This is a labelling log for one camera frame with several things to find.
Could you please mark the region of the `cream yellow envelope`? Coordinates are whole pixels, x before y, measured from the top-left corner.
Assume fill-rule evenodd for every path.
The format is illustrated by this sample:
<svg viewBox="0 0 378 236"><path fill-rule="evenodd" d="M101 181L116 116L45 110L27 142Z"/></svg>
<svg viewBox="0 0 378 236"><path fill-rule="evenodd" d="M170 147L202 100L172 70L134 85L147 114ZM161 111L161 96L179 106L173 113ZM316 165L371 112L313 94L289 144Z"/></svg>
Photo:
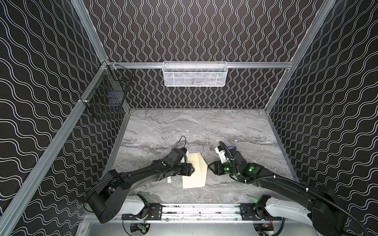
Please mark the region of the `cream yellow envelope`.
<svg viewBox="0 0 378 236"><path fill-rule="evenodd" d="M182 177L183 188L189 189L204 187L206 185L208 165L206 164L202 155L199 152L189 153L188 163L193 165L195 171L192 173L190 177Z"/></svg>

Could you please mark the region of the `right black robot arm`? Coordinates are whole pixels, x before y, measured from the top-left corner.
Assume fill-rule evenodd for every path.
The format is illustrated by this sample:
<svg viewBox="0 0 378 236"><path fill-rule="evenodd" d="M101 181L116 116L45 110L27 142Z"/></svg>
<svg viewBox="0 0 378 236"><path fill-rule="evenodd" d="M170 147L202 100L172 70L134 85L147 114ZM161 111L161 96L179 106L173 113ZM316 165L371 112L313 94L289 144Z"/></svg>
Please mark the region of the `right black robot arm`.
<svg viewBox="0 0 378 236"><path fill-rule="evenodd" d="M281 217L307 223L323 236L348 236L345 227L347 219L351 219L364 236L369 234L363 223L342 206L333 190L305 186L262 165L248 163L235 146L226 146L223 142L215 152L220 159L209 166L215 175L229 175L239 183L266 188L290 199L287 202L269 195L261 196L253 209L256 218Z"/></svg>

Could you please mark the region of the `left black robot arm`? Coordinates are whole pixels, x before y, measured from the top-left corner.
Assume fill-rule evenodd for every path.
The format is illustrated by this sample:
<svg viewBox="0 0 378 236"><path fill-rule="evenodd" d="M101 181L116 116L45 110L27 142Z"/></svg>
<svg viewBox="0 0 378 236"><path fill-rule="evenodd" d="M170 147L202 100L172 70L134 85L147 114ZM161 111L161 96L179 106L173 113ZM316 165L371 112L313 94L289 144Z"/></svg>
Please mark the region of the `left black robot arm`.
<svg viewBox="0 0 378 236"><path fill-rule="evenodd" d="M164 158L131 172L108 171L85 198L100 223L107 223L121 211L130 191L171 176L190 177L195 168L188 162L185 147L174 148Z"/></svg>

